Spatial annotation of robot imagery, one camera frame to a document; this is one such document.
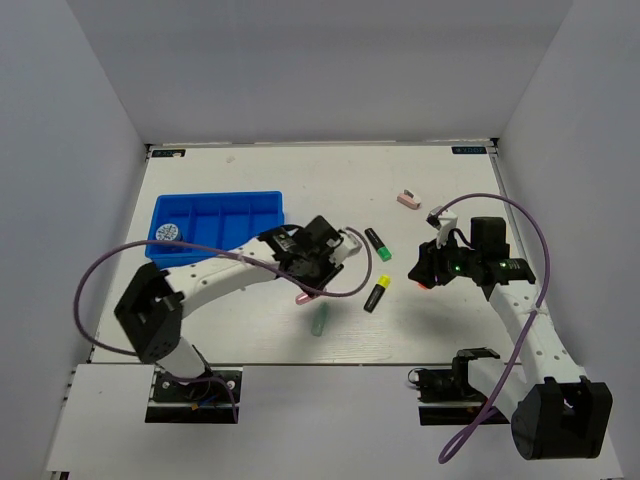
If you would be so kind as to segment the yellow cap black highlighter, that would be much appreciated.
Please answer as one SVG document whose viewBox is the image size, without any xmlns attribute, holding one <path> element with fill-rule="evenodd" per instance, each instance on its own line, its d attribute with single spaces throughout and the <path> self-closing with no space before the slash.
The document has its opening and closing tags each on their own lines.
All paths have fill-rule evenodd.
<svg viewBox="0 0 640 480">
<path fill-rule="evenodd" d="M 373 313 L 382 299 L 384 293 L 388 289 L 391 283 L 391 278 L 388 275 L 381 275 L 371 290 L 364 306 L 363 310 L 367 313 Z"/>
</svg>

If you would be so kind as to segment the pink correction tape pen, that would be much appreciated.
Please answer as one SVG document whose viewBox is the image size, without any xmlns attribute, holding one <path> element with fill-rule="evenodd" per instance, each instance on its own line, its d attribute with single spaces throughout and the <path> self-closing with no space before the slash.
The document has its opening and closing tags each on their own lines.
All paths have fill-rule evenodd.
<svg viewBox="0 0 640 480">
<path fill-rule="evenodd" d="M 314 297 L 312 295 L 309 295 L 307 293 L 301 293 L 295 298 L 295 303 L 297 305 L 304 305 L 311 302 L 313 299 Z"/>
</svg>

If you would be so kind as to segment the green cap black highlighter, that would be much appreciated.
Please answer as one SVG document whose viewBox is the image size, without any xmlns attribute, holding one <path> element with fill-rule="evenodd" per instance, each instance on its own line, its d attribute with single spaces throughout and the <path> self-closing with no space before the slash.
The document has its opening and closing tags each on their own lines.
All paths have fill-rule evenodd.
<svg viewBox="0 0 640 480">
<path fill-rule="evenodd" d="M 365 230 L 365 236 L 371 243 L 372 247 L 376 251 L 379 258 L 383 261 L 389 261 L 392 259 L 392 254 L 386 244 L 382 241 L 380 236 L 373 228 L 367 228 Z"/>
</svg>

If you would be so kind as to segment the mint green correction pen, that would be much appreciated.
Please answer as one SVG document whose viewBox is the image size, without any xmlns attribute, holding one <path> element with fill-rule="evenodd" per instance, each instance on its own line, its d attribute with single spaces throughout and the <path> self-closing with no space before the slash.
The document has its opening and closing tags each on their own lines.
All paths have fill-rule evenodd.
<svg viewBox="0 0 640 480">
<path fill-rule="evenodd" d="M 322 302 L 317 307 L 311 325 L 311 334 L 314 337 L 321 337 L 323 335 L 325 325 L 329 319 L 329 311 L 330 307 L 327 302 Z"/>
</svg>

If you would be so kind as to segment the blue patterned tape roll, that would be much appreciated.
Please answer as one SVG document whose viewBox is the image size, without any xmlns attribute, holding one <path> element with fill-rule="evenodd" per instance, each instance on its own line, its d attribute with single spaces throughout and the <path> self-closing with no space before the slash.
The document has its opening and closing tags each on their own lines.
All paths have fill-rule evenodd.
<svg viewBox="0 0 640 480">
<path fill-rule="evenodd" d="M 155 230 L 154 238 L 158 241 L 182 241 L 182 230 L 175 223 L 164 223 Z"/>
</svg>

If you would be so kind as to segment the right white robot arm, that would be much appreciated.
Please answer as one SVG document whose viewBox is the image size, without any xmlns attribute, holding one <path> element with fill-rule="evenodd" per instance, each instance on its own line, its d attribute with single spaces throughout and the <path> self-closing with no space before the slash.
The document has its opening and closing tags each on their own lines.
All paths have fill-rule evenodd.
<svg viewBox="0 0 640 480">
<path fill-rule="evenodd" d="M 550 315 L 537 306 L 541 289 L 529 264 L 510 254 L 506 222 L 474 217 L 470 240 L 457 239 L 457 217 L 446 211 L 427 219 L 437 231 L 419 247 L 410 280 L 433 289 L 469 278 L 500 317 L 518 353 L 519 368 L 507 372 L 488 347 L 457 352 L 448 369 L 416 368 L 408 375 L 420 400 L 478 401 L 479 417 L 498 415 L 510 424 L 526 460 L 591 459 L 599 456 L 613 405 L 603 382 L 592 382 L 562 344 Z"/>
</svg>

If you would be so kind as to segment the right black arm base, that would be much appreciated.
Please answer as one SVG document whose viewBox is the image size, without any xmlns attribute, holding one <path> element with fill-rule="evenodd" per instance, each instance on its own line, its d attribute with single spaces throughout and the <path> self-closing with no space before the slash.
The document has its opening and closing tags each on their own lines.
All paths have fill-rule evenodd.
<svg viewBox="0 0 640 480">
<path fill-rule="evenodd" d="M 418 392 L 422 426 L 470 424 L 504 370 L 500 355 L 486 347 L 462 349 L 449 365 L 417 367 L 407 381 Z"/>
</svg>

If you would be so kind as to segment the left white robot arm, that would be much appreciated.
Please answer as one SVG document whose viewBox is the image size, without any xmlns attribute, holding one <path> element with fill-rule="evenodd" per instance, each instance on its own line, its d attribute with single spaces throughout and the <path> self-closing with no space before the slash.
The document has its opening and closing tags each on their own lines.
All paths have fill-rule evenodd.
<svg viewBox="0 0 640 480">
<path fill-rule="evenodd" d="M 350 232 L 322 216 L 306 227 L 280 226 L 244 245 L 189 265 L 161 269 L 150 262 L 133 276 L 114 309 L 138 360 L 174 377 L 188 398 L 211 387 L 211 374 L 181 334 L 182 321 L 204 305 L 248 286 L 291 277 L 313 298 L 361 249 Z"/>
</svg>

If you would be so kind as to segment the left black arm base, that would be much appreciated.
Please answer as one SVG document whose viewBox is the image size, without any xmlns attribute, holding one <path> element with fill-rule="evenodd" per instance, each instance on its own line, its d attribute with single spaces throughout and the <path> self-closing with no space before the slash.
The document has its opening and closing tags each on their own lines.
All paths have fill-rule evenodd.
<svg viewBox="0 0 640 480">
<path fill-rule="evenodd" d="M 147 403 L 149 424 L 235 424 L 239 419 L 243 370 L 214 369 L 211 375 L 224 382 L 181 384 L 157 371 Z"/>
</svg>

